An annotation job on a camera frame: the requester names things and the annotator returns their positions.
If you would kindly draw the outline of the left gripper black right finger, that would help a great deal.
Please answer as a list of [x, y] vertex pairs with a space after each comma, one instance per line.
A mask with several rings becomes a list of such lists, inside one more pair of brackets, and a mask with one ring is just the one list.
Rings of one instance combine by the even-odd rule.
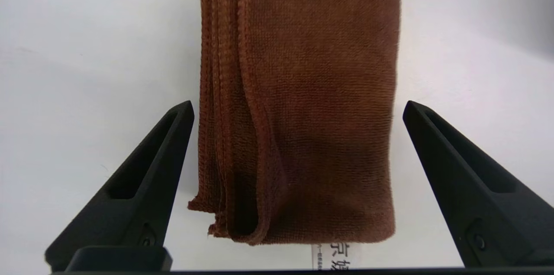
[[465, 267], [552, 267], [548, 202], [429, 107], [403, 121]]

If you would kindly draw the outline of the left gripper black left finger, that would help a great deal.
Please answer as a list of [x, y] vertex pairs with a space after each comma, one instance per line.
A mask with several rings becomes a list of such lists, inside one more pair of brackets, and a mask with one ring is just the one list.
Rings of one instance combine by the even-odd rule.
[[169, 109], [45, 252], [53, 272], [164, 272], [164, 248], [194, 123]]

